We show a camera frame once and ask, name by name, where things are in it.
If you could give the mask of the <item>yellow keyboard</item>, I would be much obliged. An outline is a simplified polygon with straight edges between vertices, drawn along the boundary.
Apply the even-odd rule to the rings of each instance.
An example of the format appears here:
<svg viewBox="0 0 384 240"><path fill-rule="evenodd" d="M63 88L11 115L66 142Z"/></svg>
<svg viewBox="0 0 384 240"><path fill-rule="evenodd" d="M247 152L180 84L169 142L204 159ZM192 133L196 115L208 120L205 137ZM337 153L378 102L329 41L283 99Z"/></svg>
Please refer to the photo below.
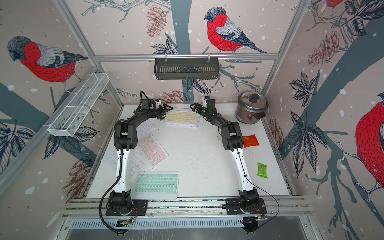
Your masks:
<svg viewBox="0 0 384 240"><path fill-rule="evenodd" d="M231 116L230 115L220 115L220 122L222 125L231 123Z"/></svg>
<svg viewBox="0 0 384 240"><path fill-rule="evenodd" d="M200 116L197 113L184 110L172 110L166 114L164 122L168 125L186 127L186 128L198 128Z"/></svg>

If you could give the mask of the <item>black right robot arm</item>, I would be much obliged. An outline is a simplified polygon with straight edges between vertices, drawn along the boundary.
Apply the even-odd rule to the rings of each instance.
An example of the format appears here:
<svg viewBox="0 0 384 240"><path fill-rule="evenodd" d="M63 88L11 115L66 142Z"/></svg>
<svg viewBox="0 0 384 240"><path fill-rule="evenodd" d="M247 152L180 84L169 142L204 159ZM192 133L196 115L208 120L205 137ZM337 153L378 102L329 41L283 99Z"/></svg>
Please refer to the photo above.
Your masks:
<svg viewBox="0 0 384 240"><path fill-rule="evenodd" d="M231 122L217 112L215 100L205 96L203 104L193 103L190 105L194 113L199 114L205 121L218 128L223 147L229 151L234 160L239 174L239 207L245 214L260 213L266 214L262 199L256 185L251 182L249 171L244 157L244 138L238 122Z"/></svg>

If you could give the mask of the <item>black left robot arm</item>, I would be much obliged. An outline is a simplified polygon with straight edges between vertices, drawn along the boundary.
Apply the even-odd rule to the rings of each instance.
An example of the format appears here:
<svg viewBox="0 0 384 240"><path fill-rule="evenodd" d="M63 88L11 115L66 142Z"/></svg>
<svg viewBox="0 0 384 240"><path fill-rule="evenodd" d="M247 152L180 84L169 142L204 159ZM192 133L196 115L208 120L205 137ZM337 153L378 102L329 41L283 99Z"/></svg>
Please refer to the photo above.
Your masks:
<svg viewBox="0 0 384 240"><path fill-rule="evenodd" d="M116 180L103 194L99 210L104 198L109 194L106 204L106 216L138 215L139 210L131 197L130 172L133 149L138 145L137 128L149 119L163 120L174 108L160 100L142 99L134 115L126 120L118 120L114 126L114 146L118 154Z"/></svg>

